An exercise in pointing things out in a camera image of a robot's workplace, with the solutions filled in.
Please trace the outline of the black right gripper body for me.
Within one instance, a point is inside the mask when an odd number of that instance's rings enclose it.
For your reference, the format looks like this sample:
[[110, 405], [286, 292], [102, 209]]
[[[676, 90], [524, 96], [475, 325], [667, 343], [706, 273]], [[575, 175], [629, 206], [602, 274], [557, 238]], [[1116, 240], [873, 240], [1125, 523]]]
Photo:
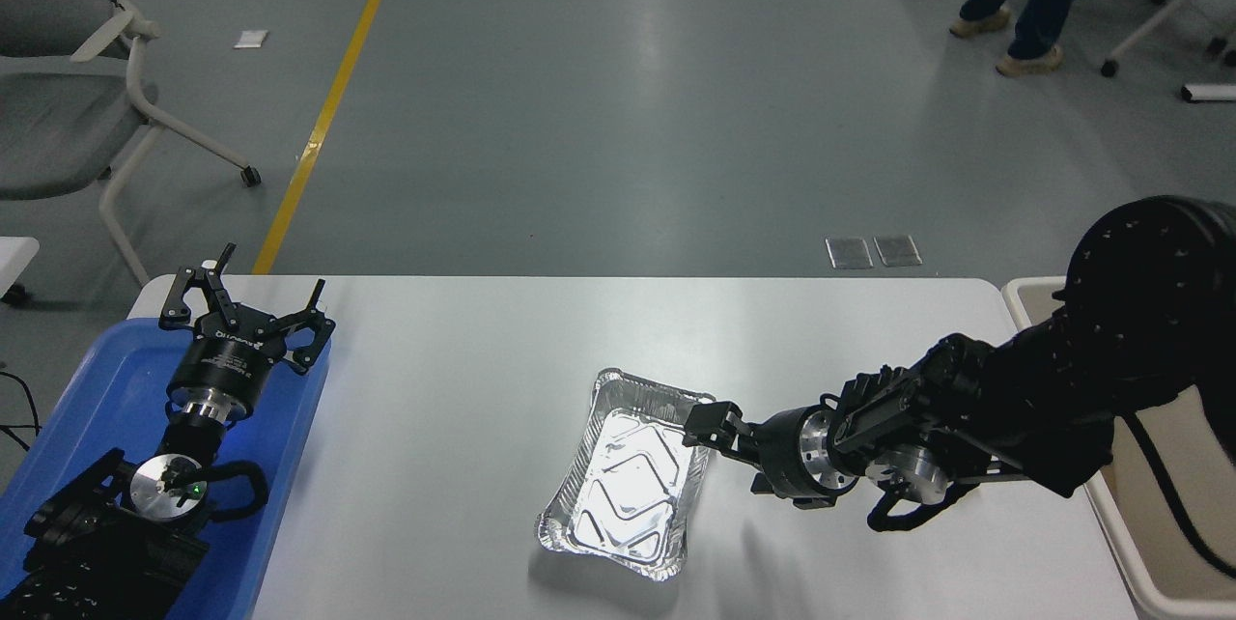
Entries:
[[755, 431], [759, 473], [751, 493], [787, 498], [795, 508], [833, 506], [833, 464], [826, 436], [829, 409], [782, 410]]

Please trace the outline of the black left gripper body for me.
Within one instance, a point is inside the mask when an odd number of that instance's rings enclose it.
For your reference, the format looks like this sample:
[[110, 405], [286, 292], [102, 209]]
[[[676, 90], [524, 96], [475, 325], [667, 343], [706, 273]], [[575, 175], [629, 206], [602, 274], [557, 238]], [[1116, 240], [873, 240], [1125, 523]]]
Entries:
[[221, 392], [243, 406], [260, 405], [274, 361], [287, 350], [286, 331], [260, 309], [239, 309], [239, 324], [208, 312], [194, 324], [193, 338], [172, 375], [167, 394], [177, 405], [205, 392]]

